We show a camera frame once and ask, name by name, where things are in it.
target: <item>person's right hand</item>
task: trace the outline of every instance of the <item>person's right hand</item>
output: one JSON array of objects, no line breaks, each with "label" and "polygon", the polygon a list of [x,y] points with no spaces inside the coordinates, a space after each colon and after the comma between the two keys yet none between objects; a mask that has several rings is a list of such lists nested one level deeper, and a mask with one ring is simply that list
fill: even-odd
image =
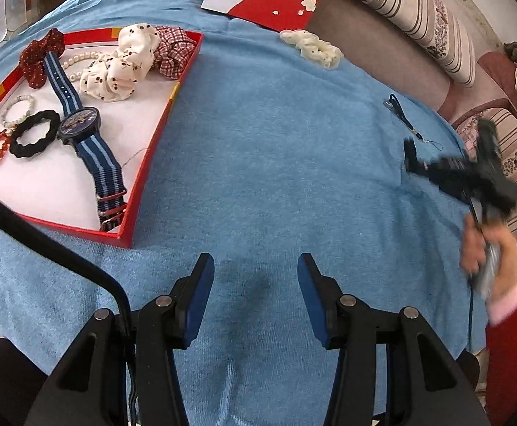
[{"label": "person's right hand", "polygon": [[517,240],[504,224],[482,226],[482,232],[475,227],[473,216],[468,214],[464,221],[464,235],[459,265],[464,272],[473,275],[479,272],[479,265],[485,263],[485,242],[501,248],[501,266],[491,284],[490,301],[497,301],[517,284]]}]

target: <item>blue cloth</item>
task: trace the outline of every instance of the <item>blue cloth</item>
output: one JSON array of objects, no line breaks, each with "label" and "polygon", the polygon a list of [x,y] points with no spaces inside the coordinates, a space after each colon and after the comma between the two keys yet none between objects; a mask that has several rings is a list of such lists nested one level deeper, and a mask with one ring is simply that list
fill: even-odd
[{"label": "blue cloth", "polygon": [[[467,341],[469,292],[458,267],[467,209],[402,169],[410,132],[382,104],[390,88],[347,61],[333,71],[309,64],[277,33],[200,4],[67,0],[0,49],[0,82],[51,27],[145,21],[205,34],[158,143],[133,248],[50,235],[112,274],[136,309],[211,253],[215,284],[199,337],[177,352],[191,424],[323,424],[337,353],[314,339],[300,253],[370,306],[417,307],[457,356]],[[397,96],[425,137],[461,155],[440,116]],[[438,155],[417,148],[421,158]],[[55,366],[99,307],[115,310],[103,290],[0,231],[0,333],[40,368]],[[480,346],[485,311],[475,308]],[[384,379],[381,366],[377,411]]]}]

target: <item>watch strap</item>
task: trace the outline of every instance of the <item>watch strap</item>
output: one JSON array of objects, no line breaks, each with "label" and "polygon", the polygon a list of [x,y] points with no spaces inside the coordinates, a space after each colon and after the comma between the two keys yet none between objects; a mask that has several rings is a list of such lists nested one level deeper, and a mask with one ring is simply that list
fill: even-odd
[{"label": "watch strap", "polygon": [[75,150],[95,182],[100,230],[112,230],[122,223],[126,210],[120,163],[100,133],[75,143]]},{"label": "watch strap", "polygon": [[63,113],[65,116],[67,117],[73,112],[82,109],[83,103],[80,100],[79,94],[74,89],[69,78],[67,78],[57,55],[49,51],[45,55],[45,61],[43,63],[45,74],[51,82],[53,91],[55,91],[59,101],[61,101],[61,105],[63,105]]}]

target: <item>box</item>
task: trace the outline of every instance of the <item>box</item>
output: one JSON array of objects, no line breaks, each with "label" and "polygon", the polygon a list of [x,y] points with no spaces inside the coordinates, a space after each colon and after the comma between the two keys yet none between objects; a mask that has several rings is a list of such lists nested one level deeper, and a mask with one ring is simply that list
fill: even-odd
[{"label": "box", "polygon": [[[119,28],[95,29],[65,34],[66,51],[61,62],[85,51],[114,51],[118,45]],[[187,32],[197,42],[196,49],[178,81],[166,79],[157,70],[146,79],[130,98],[104,103],[81,94],[84,107],[100,110],[100,134],[116,159],[123,166],[124,197],[128,203],[123,222],[109,232],[98,230],[95,187],[92,176],[70,145],[55,140],[41,154],[18,159],[6,152],[0,162],[0,201],[32,224],[109,245],[130,248],[142,192],[152,157],[174,104],[178,90],[195,62],[203,35]],[[85,62],[67,70],[67,74],[82,71]],[[0,84],[0,116],[10,98],[30,94],[36,99],[33,113],[55,110],[63,118],[63,109],[49,81],[41,89],[31,89],[18,68]],[[15,104],[7,113],[12,121],[27,110],[28,102]],[[43,137],[49,123],[39,124],[27,131],[18,142],[27,144]]]}]

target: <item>pearl necklace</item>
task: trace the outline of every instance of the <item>pearl necklace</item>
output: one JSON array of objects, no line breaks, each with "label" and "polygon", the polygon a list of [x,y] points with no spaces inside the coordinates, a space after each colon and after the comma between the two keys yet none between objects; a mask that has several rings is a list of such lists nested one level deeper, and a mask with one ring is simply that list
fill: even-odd
[{"label": "pearl necklace", "polygon": [[[76,54],[73,57],[69,58],[68,61],[63,62],[61,66],[63,67],[63,70],[67,70],[70,66],[73,64],[76,64],[80,61],[86,61],[87,59],[97,59],[101,57],[103,53],[99,53],[98,51],[87,51],[86,53]],[[80,80],[81,76],[83,76],[82,72],[72,73],[69,75],[69,81],[70,82],[76,82]]]},{"label": "pearl necklace", "polygon": [[[9,112],[9,109],[12,108],[14,104],[17,104],[18,102],[22,101],[28,101],[29,107],[27,108],[27,111],[18,119],[7,121],[6,116]],[[24,122],[27,117],[29,117],[33,112],[33,105],[35,104],[36,100],[33,98],[33,96],[30,95],[23,95],[18,96],[17,98],[13,99],[10,103],[8,103],[5,107],[4,112],[2,113],[2,116],[0,118],[0,122],[2,123],[2,126],[5,128],[4,131],[6,131],[6,134],[10,136],[12,134],[12,131],[15,129],[16,126],[18,126],[20,123]]]}]

